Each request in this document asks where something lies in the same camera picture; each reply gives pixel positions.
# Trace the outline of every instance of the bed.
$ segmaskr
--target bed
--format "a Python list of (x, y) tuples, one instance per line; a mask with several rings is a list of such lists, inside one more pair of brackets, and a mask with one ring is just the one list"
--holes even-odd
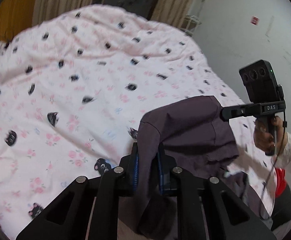
[[(243, 104), (190, 37), (121, 8), (87, 6), (19, 33), (8, 47), (0, 42), (4, 233), (15, 239), (33, 208), (76, 177), (99, 176), (98, 159), (117, 166), (146, 112), (200, 95)], [(254, 146), (254, 118), (230, 125), (240, 157), (229, 171), (246, 172), (261, 196), (271, 160)], [(275, 190), (273, 173), (262, 199), (269, 214)]]

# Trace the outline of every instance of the red sticker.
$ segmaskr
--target red sticker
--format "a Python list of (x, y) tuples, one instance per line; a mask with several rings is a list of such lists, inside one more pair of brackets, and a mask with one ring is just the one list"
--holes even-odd
[(251, 23), (254, 25), (258, 25), (259, 19), (257, 17), (252, 17)]

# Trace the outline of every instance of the device handle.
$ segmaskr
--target device handle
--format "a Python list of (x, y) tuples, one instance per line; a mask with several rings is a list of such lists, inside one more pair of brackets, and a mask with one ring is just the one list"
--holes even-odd
[[(258, 121), (262, 122), (266, 127), (266, 132), (270, 133), (273, 136), (274, 144), (277, 145), (277, 127), (274, 126), (271, 120), (275, 115), (267, 115), (258, 118)], [(273, 156), (277, 153), (277, 147), (275, 146), (270, 152), (265, 152), (267, 156)]]

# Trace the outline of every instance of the metal screw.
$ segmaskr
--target metal screw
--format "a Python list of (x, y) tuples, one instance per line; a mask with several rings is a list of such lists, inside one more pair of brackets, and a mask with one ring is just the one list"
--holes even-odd
[(83, 182), (85, 182), (85, 180), (86, 180), (85, 176), (79, 176), (78, 178), (76, 178), (76, 182), (78, 182), (78, 183), (83, 183)]
[(213, 184), (218, 184), (219, 183), (219, 179), (217, 177), (211, 177), (210, 178), (210, 182)]
[(124, 171), (124, 169), (122, 167), (118, 166), (118, 167), (115, 167), (114, 171), (115, 171), (115, 173), (122, 173)]
[(173, 171), (174, 173), (181, 173), (181, 172), (182, 172), (182, 168), (176, 166), (176, 167), (174, 167), (174, 168), (172, 169), (172, 171)]

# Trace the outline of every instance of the human hand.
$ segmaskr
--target human hand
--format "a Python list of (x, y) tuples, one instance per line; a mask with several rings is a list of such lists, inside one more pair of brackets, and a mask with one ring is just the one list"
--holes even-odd
[(255, 129), (253, 134), (254, 144), (264, 152), (270, 152), (276, 146), (277, 152), (280, 154), (287, 144), (287, 133), (283, 135), (283, 120), (280, 117), (276, 116), (271, 120), (271, 123), (277, 127), (277, 144), (274, 145), (273, 136), (266, 132), (265, 125), (259, 120), (255, 121)]

